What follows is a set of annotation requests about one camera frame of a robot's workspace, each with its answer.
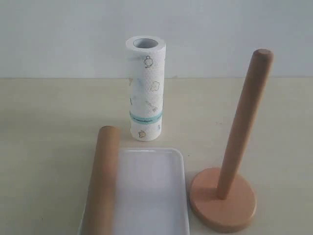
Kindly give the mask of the white rectangular plastic tray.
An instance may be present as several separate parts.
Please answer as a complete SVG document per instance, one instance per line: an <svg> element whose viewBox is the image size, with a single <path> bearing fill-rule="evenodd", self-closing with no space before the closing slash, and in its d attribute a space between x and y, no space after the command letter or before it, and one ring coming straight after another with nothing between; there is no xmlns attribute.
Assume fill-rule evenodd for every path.
<svg viewBox="0 0 313 235"><path fill-rule="evenodd" d="M113 234L190 233L183 155L175 148L121 148Z"/></svg>

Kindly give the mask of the wooden paper towel holder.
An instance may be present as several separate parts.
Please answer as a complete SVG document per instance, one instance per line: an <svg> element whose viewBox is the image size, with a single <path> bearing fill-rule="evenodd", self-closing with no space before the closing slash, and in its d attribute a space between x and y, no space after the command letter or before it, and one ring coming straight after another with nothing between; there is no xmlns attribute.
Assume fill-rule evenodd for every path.
<svg viewBox="0 0 313 235"><path fill-rule="evenodd" d="M189 201L194 214L220 233L245 229L257 200L249 182L238 174L273 62L268 49L253 52L220 168L207 168L193 179Z"/></svg>

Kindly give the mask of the white printed paper towel roll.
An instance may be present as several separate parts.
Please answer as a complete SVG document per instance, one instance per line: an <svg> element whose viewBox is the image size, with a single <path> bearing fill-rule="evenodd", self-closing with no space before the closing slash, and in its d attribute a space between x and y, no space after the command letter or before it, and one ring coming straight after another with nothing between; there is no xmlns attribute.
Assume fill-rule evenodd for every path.
<svg viewBox="0 0 313 235"><path fill-rule="evenodd" d="M130 132L139 141L153 141L162 131L166 44L154 36L126 41Z"/></svg>

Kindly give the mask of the brown cardboard tube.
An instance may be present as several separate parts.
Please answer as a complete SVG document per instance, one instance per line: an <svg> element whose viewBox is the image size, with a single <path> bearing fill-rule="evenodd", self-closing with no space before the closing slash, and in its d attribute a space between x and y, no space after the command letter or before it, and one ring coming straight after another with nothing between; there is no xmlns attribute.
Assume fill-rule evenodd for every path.
<svg viewBox="0 0 313 235"><path fill-rule="evenodd" d="M112 234L119 143L118 128L101 127L82 220L82 235Z"/></svg>

